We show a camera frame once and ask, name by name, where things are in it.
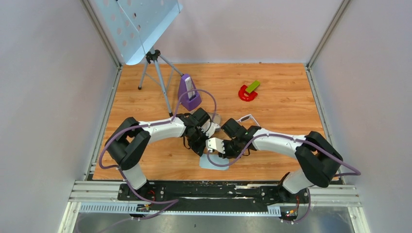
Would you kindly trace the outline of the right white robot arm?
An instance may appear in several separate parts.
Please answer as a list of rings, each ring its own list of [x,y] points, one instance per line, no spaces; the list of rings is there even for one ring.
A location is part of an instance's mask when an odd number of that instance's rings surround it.
[[[240,154],[254,151],[271,151],[295,158],[300,168],[287,173],[278,188],[278,198],[291,202],[297,193],[310,186],[328,187],[342,165],[342,156],[318,132],[291,135],[269,131],[260,126],[246,129],[234,119],[222,126],[229,139],[223,140],[222,158],[235,159]]]

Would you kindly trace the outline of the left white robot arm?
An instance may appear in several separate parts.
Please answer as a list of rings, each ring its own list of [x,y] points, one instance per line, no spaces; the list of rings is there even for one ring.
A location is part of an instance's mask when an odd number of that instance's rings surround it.
[[[103,150],[115,160],[124,179],[131,185],[130,194],[136,200],[144,200],[149,188],[145,185],[147,178],[139,162],[146,147],[160,140],[182,137],[184,146],[201,156],[206,141],[220,129],[214,117],[202,108],[192,114],[177,114],[152,122],[128,117],[106,141]]]

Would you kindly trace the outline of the white frame sunglasses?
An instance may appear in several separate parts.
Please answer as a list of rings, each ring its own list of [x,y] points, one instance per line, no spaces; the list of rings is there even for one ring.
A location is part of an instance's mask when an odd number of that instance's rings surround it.
[[[258,121],[253,117],[252,114],[244,115],[244,116],[242,116],[241,118],[237,119],[236,122],[238,122],[238,123],[243,123],[243,122],[248,121],[248,120],[252,120],[256,126],[259,126],[259,127],[260,127],[260,124],[259,124]]]

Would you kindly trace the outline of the flag print glasses case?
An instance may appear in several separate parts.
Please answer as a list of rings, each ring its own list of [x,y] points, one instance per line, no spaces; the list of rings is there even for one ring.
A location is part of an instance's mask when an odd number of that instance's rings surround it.
[[[213,118],[213,122],[219,126],[219,127],[216,129],[217,132],[220,131],[221,121],[222,121],[222,117],[221,117],[218,113],[216,113],[216,114],[215,114],[215,117]]]

